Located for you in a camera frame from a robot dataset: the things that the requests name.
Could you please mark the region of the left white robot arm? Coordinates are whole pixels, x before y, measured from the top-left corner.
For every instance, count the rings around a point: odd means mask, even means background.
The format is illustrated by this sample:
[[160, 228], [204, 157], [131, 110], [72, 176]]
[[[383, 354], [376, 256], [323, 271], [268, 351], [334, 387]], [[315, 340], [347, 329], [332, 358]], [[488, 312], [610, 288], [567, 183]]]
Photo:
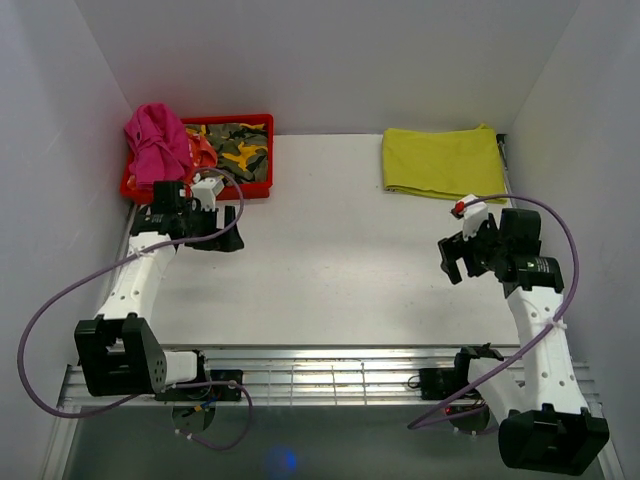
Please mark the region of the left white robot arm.
[[231, 253], [243, 249], [236, 209], [216, 206], [220, 176], [188, 186], [159, 181], [152, 201], [139, 208], [129, 232], [127, 261], [91, 320], [74, 340], [89, 393], [95, 397], [159, 394], [177, 384], [190, 399], [205, 397], [212, 376], [195, 350], [164, 349], [151, 316], [165, 271], [180, 247]]

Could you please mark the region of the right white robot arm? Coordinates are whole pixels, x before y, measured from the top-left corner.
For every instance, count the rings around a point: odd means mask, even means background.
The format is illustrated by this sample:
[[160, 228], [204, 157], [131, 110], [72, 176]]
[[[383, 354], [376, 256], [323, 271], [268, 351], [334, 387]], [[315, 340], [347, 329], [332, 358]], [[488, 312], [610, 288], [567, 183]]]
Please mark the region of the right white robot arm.
[[580, 476], [607, 444], [609, 427], [590, 413], [576, 379], [561, 313], [564, 281], [558, 262], [540, 253], [540, 215], [506, 208], [495, 217], [485, 203], [469, 200], [453, 214], [462, 229], [439, 241], [441, 268], [454, 284], [462, 280], [459, 261], [470, 277], [494, 274], [516, 324], [524, 370], [518, 384], [495, 349], [466, 347], [451, 373], [453, 388], [486, 402], [507, 467]]

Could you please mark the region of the yellow-green trousers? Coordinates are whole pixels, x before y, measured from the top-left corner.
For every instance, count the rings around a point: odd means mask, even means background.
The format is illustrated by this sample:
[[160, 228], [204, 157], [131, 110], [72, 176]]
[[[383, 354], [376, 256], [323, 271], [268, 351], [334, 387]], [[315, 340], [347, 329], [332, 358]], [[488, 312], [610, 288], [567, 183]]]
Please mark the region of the yellow-green trousers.
[[496, 132], [486, 124], [438, 133], [389, 128], [382, 137], [382, 172], [387, 191], [427, 198], [506, 192]]

